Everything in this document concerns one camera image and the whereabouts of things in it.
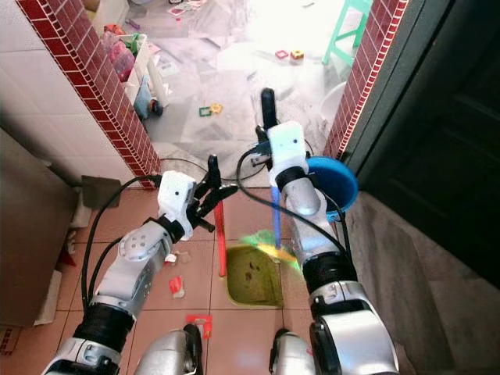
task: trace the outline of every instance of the silver robot arm segment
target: silver robot arm segment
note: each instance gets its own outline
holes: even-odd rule
[[[282,123],[267,135],[273,158],[270,182],[279,187],[286,208],[335,237],[326,199],[307,177],[302,128]],[[293,333],[282,334],[275,339],[270,370],[277,375],[398,373],[394,345],[351,260],[314,228],[293,217],[290,221],[293,250],[310,294],[312,352]]]
[[[165,262],[172,240],[164,227],[148,221],[119,244],[84,321],[67,339],[43,373],[117,373],[121,351],[149,295],[152,278]]]

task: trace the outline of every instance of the dark door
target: dark door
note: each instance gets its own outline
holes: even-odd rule
[[[457,1],[362,188],[500,287],[500,2]]]

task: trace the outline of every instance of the white wall tile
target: white wall tile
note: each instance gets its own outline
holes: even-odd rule
[[[115,178],[122,183],[127,182],[134,175],[120,156],[88,157],[85,162],[92,168],[94,177]]]
[[[0,53],[0,67],[42,113],[75,115],[88,112],[47,50]]]
[[[82,175],[94,176],[94,170],[80,156],[52,158],[52,169],[69,184],[81,184]]]
[[[11,115],[40,113],[40,109],[25,95],[19,85],[0,66],[0,111]]]
[[[35,156],[51,160],[52,156],[76,154],[45,116],[3,114],[2,117],[2,128]]]
[[[14,0],[0,3],[0,52],[45,49]]]
[[[71,145],[73,156],[120,156],[90,113],[47,117],[60,137]]]

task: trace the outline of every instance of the red stick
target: red stick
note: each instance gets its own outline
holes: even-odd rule
[[[219,276],[226,276],[226,235],[224,233],[224,208],[222,201],[215,209],[217,244],[219,245]]]

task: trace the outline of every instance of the red brick tile trim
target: red brick tile trim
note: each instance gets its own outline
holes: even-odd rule
[[[135,176],[159,158],[105,54],[81,0],[16,0],[75,91]],[[152,185],[141,182],[145,188]]]
[[[373,1],[365,33],[330,130],[324,150],[326,155],[340,159],[345,151],[407,5],[408,0]]]

